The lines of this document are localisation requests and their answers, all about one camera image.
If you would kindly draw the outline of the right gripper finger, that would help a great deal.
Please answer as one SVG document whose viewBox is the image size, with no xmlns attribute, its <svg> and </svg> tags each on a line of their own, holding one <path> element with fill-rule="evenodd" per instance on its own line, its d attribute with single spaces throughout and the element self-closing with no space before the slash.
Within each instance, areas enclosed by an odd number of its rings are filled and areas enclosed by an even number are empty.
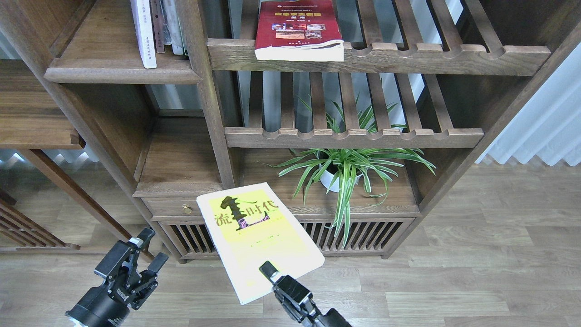
<svg viewBox="0 0 581 327">
<path fill-rule="evenodd" d="M 259 267 L 259 271 L 270 281 L 272 284 L 280 279 L 280 271 L 272 265 L 270 261 L 266 261 Z"/>
</svg>

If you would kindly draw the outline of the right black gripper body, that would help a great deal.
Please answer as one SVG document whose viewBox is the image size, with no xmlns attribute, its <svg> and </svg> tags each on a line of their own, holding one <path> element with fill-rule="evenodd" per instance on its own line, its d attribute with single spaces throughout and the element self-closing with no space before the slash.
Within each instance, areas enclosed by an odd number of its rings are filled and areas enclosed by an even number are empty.
<svg viewBox="0 0 581 327">
<path fill-rule="evenodd" d="M 313 294 L 289 275 L 271 277 L 273 292 L 288 315 L 305 327 L 350 327 L 351 324 L 334 308 L 321 314 Z"/>
</svg>

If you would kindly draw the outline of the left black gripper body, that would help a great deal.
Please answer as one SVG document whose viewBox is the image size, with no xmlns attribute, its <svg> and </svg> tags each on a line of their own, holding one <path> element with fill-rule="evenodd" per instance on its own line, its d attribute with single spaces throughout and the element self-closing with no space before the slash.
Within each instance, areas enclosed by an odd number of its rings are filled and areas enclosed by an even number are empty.
<svg viewBox="0 0 581 327">
<path fill-rule="evenodd" d="M 118 241 L 94 269 L 104 282 L 92 287 L 66 316 L 75 327 L 119 327 L 157 288 L 158 257 L 137 272 L 137 260 L 149 240 Z"/>
</svg>

